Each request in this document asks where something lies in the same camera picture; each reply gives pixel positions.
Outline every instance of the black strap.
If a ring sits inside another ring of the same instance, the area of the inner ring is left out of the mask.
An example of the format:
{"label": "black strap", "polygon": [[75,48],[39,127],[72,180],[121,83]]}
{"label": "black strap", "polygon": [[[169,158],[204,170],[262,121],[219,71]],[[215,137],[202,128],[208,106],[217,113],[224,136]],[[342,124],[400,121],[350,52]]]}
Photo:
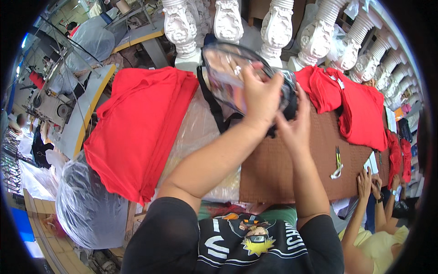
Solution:
{"label": "black strap", "polygon": [[[202,75],[202,66],[198,66],[196,68],[196,72],[198,75],[199,85],[201,86],[202,95],[204,96],[204,99],[207,101],[207,103],[210,106],[210,111],[213,114],[213,117],[216,121],[220,134],[223,134],[230,127],[231,120],[242,119],[243,115],[238,112],[235,112],[230,117],[228,117],[226,121],[224,121],[222,108],[219,105],[219,103],[216,101],[216,99],[214,98],[213,94],[208,89],[204,81],[204,76]],[[295,94],[292,94],[289,104],[283,111],[284,117],[287,120],[294,119],[296,110],[297,110],[297,96]],[[271,136],[272,138],[274,138],[276,129],[277,129],[276,125],[273,125],[268,130],[266,136]]]}

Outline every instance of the yellow shirt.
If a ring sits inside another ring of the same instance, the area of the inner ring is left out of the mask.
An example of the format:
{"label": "yellow shirt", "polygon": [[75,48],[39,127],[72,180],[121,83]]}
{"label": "yellow shirt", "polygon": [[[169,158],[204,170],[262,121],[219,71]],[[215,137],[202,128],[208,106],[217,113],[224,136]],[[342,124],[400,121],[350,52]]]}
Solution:
{"label": "yellow shirt", "polygon": [[[344,237],[345,229],[339,233],[339,239]],[[391,246],[395,244],[403,244],[408,236],[409,230],[406,226],[402,226],[395,232],[394,235],[386,231],[380,231],[371,234],[370,231],[363,227],[359,228],[354,246],[361,249],[363,254],[374,261],[373,274],[384,273],[392,264]]]}

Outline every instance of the white paper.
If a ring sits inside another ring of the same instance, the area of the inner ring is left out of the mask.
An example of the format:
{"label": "white paper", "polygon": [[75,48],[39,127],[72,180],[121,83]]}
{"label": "white paper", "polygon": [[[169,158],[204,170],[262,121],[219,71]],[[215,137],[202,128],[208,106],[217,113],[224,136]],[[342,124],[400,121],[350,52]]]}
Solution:
{"label": "white paper", "polygon": [[368,167],[371,168],[372,174],[379,173],[379,169],[377,168],[376,155],[374,154],[374,151],[371,152],[370,157],[367,159],[367,161],[364,164],[365,170],[368,170]]}
{"label": "white paper", "polygon": [[386,109],[386,118],[388,120],[388,129],[392,132],[397,133],[397,123],[396,123],[396,114],[394,111],[385,107]]}

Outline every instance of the hair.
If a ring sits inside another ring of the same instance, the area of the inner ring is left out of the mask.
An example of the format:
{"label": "hair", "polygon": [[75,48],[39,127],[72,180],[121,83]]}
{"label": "hair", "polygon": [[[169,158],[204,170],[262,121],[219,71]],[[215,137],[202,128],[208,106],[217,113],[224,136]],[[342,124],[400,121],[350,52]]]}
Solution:
{"label": "hair", "polygon": [[20,125],[21,120],[24,119],[24,118],[25,118],[25,116],[23,115],[23,113],[20,113],[17,116],[17,124]]}
{"label": "hair", "polygon": [[67,25],[67,30],[73,30],[77,26],[78,24],[76,22],[70,22],[70,24]]}

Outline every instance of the scissors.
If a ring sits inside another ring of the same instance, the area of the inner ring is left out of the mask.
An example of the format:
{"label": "scissors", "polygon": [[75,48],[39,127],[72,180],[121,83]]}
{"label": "scissors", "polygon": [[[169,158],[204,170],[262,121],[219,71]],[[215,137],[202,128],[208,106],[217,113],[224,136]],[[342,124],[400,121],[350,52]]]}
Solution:
{"label": "scissors", "polygon": [[344,165],[341,163],[341,153],[339,152],[339,146],[336,146],[336,167],[337,169],[335,170],[335,172],[330,175],[330,178],[332,179],[337,179],[341,177],[341,170],[344,167]]}

